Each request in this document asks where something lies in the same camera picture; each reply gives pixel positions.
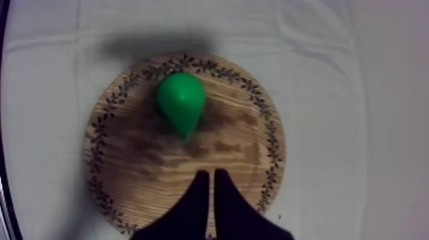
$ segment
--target green object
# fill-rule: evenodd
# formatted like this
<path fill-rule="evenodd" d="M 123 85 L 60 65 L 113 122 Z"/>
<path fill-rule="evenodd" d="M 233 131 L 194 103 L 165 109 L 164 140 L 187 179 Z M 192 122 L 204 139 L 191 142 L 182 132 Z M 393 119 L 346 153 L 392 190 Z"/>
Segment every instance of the green object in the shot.
<path fill-rule="evenodd" d="M 206 102 L 202 82 L 189 73 L 175 73 L 161 81 L 158 106 L 174 129 L 189 142 Z"/>

